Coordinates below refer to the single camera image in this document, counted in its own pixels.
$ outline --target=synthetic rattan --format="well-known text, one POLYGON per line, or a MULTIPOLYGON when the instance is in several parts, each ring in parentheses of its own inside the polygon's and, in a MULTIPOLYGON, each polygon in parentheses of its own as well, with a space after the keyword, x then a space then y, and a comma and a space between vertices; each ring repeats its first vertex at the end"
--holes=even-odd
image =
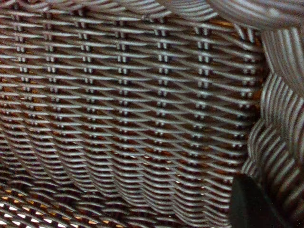
MULTIPOLYGON (((210 5, 0 2, 2 222, 229 227, 268 70, 260 32, 210 5)), ((303 164, 301 145, 287 147, 303 164)), ((262 178, 258 162, 252 152, 246 164, 262 178)))

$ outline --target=black plastic piece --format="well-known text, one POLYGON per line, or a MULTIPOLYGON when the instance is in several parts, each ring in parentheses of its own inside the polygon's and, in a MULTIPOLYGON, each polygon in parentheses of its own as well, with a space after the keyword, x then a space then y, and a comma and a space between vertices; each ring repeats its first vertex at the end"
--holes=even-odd
POLYGON ((234 177, 229 216, 232 228, 291 228, 264 191, 243 174, 234 177))

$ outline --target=wicker weave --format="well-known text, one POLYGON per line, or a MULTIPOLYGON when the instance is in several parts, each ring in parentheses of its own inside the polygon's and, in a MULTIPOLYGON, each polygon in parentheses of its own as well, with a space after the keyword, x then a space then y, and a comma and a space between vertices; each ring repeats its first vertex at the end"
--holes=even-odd
POLYGON ((60 218, 46 227, 229 227, 267 75, 259 33, 206 3, 183 19, 143 2, 0 3, 3 222, 28 196, 27 218, 60 218))

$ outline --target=gray wicker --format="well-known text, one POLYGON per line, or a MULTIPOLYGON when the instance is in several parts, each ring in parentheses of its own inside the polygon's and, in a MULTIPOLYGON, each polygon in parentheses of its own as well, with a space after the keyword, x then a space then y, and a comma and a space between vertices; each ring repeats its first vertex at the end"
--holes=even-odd
POLYGON ((1 1, 2 224, 228 228, 242 171, 302 227, 304 6, 276 2, 1 1))

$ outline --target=woven wicker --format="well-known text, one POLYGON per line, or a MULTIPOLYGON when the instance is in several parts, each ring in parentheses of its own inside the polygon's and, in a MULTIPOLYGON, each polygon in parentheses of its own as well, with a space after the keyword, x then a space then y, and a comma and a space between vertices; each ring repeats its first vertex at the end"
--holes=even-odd
POLYGON ((242 169, 302 228, 303 18, 299 0, 1 1, 2 224, 228 228, 242 169))

